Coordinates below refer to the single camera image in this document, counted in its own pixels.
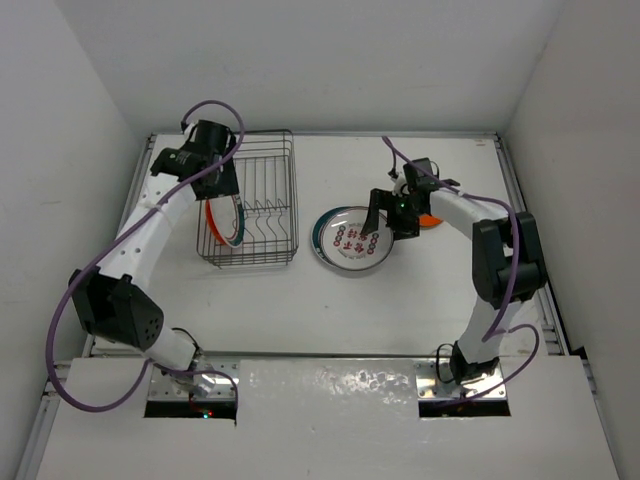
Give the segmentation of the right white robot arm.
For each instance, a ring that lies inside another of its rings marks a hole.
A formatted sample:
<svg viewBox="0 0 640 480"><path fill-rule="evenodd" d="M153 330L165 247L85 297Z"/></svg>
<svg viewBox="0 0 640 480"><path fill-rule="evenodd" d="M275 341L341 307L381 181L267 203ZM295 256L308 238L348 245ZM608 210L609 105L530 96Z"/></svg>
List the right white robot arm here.
<svg viewBox="0 0 640 480"><path fill-rule="evenodd" d="M420 233L420 216L430 215L470 241L476 302L453 344L449 369L457 384L491 372L503 336L516 329L514 317L548 280L534 216L515 212L501 200L464 192L457 181L436 175L426 158L389 174L396 184L391 190L371 190L363 233L377 230L384 216L394 239L412 239Z"/></svg>

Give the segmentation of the orange plastic plate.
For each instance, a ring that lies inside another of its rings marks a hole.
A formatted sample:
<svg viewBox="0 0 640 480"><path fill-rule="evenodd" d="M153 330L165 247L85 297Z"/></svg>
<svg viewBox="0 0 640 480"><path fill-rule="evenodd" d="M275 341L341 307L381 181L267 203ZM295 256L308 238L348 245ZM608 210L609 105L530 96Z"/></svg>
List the orange plastic plate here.
<svg viewBox="0 0 640 480"><path fill-rule="evenodd" d="M422 229L430 229L439 226L442 220L431 215L422 215L419 217L419 226Z"/></svg>

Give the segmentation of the metal base plate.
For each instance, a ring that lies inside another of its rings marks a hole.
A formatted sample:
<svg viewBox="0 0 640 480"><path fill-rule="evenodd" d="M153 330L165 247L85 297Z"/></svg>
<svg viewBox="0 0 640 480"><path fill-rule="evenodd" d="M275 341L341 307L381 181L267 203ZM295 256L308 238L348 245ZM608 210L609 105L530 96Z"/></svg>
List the metal base plate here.
<svg viewBox="0 0 640 480"><path fill-rule="evenodd" d="M446 402L471 399L480 401L504 401L507 399L500 366L490 373L483 373L457 384L452 380L449 359L441 358L436 372L436 358L426 357L414 362L417 399L419 402Z"/></svg>
<svg viewBox="0 0 640 480"><path fill-rule="evenodd" d="M231 401L235 399L235 385L239 384L240 362L230 358L204 357L195 370L205 374L175 376L153 368L147 399L156 402Z"/></svg>

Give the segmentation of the white plate red rim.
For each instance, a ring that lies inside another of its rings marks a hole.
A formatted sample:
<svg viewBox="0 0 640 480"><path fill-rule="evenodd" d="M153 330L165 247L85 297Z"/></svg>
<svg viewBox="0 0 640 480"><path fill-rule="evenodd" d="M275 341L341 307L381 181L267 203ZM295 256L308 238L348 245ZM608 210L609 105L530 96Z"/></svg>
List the white plate red rim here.
<svg viewBox="0 0 640 480"><path fill-rule="evenodd" d="M329 264L329 260L326 258L321 245L320 245L320 232L326 222L336 213L340 213L348 209L348 206L340 206L332 208L323 213L314 223L311 230L311 246L316 256L326 264Z"/></svg>

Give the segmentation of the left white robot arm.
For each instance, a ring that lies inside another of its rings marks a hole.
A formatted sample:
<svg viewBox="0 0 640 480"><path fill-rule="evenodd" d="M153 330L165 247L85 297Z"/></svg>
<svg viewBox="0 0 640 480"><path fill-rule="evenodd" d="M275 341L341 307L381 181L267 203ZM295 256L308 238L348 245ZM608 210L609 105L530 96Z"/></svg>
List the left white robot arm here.
<svg viewBox="0 0 640 480"><path fill-rule="evenodd" d="M161 199L236 146L229 127L207 120L187 126L184 134L184 144L161 150L151 164L138 203L121 231L126 232L148 213L152 217L101 259L72 294L80 324L88 334L131 347L176 371L189 369L196 346L165 324L162 309L146 289L180 217L197 201L227 191L232 163L181 188L167 202Z"/></svg>

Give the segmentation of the white plate teal rim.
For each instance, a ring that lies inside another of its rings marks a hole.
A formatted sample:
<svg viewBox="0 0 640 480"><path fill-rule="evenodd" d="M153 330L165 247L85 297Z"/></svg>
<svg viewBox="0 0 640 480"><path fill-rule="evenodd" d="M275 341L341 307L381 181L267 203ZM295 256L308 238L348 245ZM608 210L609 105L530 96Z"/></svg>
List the white plate teal rim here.
<svg viewBox="0 0 640 480"><path fill-rule="evenodd" d="M205 217L214 238L223 246L239 248L244 240L244 208L238 194L205 202Z"/></svg>

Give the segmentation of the white plate grey rim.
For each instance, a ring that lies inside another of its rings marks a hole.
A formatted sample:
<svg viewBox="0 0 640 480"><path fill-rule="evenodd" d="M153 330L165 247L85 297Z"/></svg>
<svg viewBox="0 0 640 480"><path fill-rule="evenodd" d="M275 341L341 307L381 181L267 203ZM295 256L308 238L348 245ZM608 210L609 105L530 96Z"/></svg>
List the white plate grey rim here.
<svg viewBox="0 0 640 480"><path fill-rule="evenodd" d="M329 260L328 266L346 272L363 272L378 267L389 257L394 238L386 225L386 216L380 213L377 231L363 234L366 216L366 207L348 206L322 227L320 245Z"/></svg>

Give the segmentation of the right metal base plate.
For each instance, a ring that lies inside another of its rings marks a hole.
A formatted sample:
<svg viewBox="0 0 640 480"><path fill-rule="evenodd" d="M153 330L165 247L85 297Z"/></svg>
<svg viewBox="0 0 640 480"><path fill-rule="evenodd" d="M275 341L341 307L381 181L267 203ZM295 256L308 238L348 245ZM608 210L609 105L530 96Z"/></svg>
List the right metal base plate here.
<svg viewBox="0 0 640 480"><path fill-rule="evenodd" d="M452 380L449 359L441 358L436 372L436 358L426 357L414 362L417 399L419 402L446 402L471 399L480 401L504 401L507 399L500 366L490 373L483 373L457 384Z"/></svg>

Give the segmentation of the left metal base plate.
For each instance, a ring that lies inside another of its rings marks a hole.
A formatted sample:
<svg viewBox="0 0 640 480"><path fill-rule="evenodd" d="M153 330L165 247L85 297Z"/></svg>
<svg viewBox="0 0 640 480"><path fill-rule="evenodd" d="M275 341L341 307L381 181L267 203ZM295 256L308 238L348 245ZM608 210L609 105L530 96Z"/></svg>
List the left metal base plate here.
<svg viewBox="0 0 640 480"><path fill-rule="evenodd" d="M175 376L153 368L147 399L156 402L231 401L235 399L235 385L239 384L240 362L230 358L204 357L195 370L205 374Z"/></svg>

